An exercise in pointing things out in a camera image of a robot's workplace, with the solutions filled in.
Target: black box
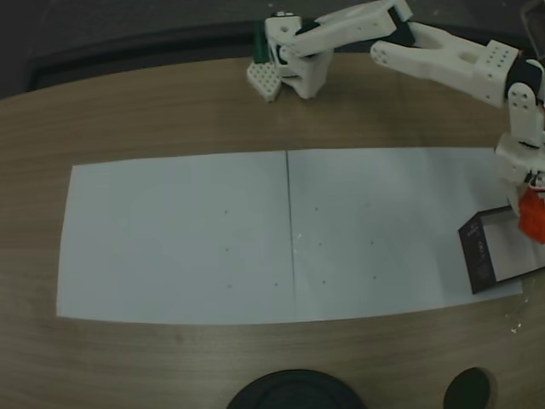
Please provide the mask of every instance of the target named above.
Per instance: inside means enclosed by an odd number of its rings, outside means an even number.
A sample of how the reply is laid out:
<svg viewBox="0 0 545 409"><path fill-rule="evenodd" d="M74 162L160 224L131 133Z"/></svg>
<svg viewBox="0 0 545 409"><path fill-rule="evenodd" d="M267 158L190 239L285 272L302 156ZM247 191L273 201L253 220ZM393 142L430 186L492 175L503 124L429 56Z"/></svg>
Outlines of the black box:
<svg viewBox="0 0 545 409"><path fill-rule="evenodd" d="M519 231L510 206L480 211L459 230L473 294L545 268L545 246Z"/></svg>

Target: green object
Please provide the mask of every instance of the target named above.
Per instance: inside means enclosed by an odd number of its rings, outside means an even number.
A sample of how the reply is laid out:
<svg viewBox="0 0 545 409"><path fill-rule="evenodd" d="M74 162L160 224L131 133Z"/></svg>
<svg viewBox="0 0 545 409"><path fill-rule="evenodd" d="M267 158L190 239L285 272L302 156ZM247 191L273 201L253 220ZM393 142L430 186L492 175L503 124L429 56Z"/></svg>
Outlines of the green object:
<svg viewBox="0 0 545 409"><path fill-rule="evenodd" d="M265 64L271 60L265 35L265 21L255 23L254 28L254 63Z"/></svg>

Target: dark floor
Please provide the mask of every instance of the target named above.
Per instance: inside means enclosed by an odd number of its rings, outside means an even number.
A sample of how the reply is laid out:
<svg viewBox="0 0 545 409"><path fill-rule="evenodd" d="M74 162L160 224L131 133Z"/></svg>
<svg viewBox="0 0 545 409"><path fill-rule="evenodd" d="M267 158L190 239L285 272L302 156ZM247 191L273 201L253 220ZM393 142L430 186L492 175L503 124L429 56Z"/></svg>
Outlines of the dark floor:
<svg viewBox="0 0 545 409"><path fill-rule="evenodd" d="M413 20L524 34L526 0L408 0ZM0 98L22 92L25 63L150 32L259 20L276 10L315 17L362 0L17 0L0 4Z"/></svg>

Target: red object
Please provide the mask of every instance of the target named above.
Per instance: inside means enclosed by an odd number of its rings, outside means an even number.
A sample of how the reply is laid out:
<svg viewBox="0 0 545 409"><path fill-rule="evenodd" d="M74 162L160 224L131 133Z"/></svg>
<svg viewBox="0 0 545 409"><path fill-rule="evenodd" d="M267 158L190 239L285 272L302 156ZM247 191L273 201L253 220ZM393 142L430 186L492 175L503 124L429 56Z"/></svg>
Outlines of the red object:
<svg viewBox="0 0 545 409"><path fill-rule="evenodd" d="M545 200L533 189L526 189L519 200L519 229L531 239L545 244Z"/></svg>

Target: wooden table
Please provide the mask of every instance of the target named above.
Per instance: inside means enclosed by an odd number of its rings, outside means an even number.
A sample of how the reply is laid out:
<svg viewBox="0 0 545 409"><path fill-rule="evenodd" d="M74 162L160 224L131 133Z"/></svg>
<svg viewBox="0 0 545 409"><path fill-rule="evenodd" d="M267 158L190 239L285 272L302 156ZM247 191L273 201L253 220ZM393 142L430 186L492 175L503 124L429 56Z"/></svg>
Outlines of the wooden table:
<svg viewBox="0 0 545 409"><path fill-rule="evenodd" d="M453 377L481 366L496 379L498 408L542 408L539 276L520 297L362 320L189 326L55 317L74 164L307 147L488 147L507 128L502 112L367 55L337 55L313 101L285 89L276 103L263 102L245 81L247 64L164 66L0 101L0 407L220 409L261 375L308 368L347 382L370 409L440 408Z"/></svg>

